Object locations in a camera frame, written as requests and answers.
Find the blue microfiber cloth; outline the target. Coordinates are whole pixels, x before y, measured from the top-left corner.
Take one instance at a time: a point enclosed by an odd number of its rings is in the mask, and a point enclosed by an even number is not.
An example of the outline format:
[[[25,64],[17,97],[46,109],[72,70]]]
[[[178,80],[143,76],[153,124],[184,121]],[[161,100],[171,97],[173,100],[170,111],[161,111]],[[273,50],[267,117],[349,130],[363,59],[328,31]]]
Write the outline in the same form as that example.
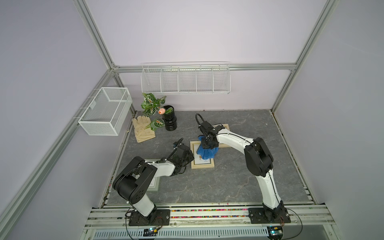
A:
[[[201,144],[198,147],[197,154],[203,159],[203,160],[209,160],[213,159],[215,155],[217,154],[219,148],[214,148],[214,149],[204,149],[202,144],[203,140],[205,139],[204,136],[199,136],[198,137],[199,141]]]

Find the gold frame with deer print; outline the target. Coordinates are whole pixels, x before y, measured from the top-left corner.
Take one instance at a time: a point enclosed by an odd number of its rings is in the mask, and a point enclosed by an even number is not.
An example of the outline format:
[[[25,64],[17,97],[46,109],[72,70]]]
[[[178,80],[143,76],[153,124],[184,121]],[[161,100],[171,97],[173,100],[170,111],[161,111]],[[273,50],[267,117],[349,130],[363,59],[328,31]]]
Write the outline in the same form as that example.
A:
[[[215,163],[214,163],[213,158],[211,158],[209,160],[203,160],[202,157],[197,153],[199,146],[200,146],[200,141],[191,141],[190,142],[190,148],[194,154],[194,159],[191,162],[191,169],[195,170],[195,169],[214,168]]]

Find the gold frame with plant print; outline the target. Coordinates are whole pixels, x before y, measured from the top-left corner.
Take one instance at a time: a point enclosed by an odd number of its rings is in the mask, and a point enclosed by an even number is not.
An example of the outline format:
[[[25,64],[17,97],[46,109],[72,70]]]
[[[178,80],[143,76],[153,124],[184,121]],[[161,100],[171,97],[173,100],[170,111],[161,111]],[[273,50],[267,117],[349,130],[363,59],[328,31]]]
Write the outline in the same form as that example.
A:
[[[229,128],[229,125],[228,124],[216,124],[216,125],[213,125],[213,127],[217,127],[217,126],[222,126],[222,127],[224,127],[226,130],[230,130],[230,128]],[[222,144],[222,143],[220,143],[219,144],[219,148],[229,148],[230,146],[228,146],[228,145],[226,145],[226,144]]]

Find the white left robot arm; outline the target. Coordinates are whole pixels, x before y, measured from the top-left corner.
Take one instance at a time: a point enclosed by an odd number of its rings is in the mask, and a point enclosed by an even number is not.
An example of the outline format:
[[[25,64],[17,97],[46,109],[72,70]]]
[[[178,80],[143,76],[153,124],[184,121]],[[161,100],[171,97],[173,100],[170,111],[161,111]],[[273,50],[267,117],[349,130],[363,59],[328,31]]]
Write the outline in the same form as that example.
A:
[[[157,207],[148,197],[147,190],[153,179],[183,174],[193,160],[194,153],[181,142],[174,144],[169,156],[159,160],[149,161],[140,156],[134,157],[116,176],[113,189],[142,217],[152,218]]]

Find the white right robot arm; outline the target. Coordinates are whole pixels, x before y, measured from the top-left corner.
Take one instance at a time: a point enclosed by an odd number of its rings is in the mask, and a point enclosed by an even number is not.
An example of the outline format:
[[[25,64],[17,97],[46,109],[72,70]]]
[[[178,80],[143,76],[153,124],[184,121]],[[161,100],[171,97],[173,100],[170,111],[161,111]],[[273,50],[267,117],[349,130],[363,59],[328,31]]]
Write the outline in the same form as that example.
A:
[[[264,217],[268,222],[280,221],[286,216],[286,208],[280,198],[273,176],[274,158],[262,138],[251,139],[235,134],[222,125],[213,126],[207,121],[198,123],[202,135],[197,153],[213,158],[219,144],[227,145],[245,156],[246,166],[256,176],[263,197]]]

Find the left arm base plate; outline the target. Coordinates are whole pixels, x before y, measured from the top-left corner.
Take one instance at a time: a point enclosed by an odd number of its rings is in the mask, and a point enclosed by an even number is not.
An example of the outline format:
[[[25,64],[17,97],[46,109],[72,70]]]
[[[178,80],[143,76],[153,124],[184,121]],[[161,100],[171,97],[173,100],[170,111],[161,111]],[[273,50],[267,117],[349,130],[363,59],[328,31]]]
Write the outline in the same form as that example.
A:
[[[138,211],[134,211],[128,217],[131,226],[168,226],[170,224],[170,210],[158,210],[154,208],[148,216],[142,215]]]

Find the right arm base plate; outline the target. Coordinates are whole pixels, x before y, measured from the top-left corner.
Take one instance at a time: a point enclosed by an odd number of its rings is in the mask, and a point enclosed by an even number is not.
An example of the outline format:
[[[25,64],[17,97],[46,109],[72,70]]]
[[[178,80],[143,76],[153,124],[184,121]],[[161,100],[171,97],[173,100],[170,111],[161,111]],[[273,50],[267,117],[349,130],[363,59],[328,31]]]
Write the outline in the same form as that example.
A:
[[[249,218],[252,224],[289,224],[290,215],[287,209],[249,208]]]

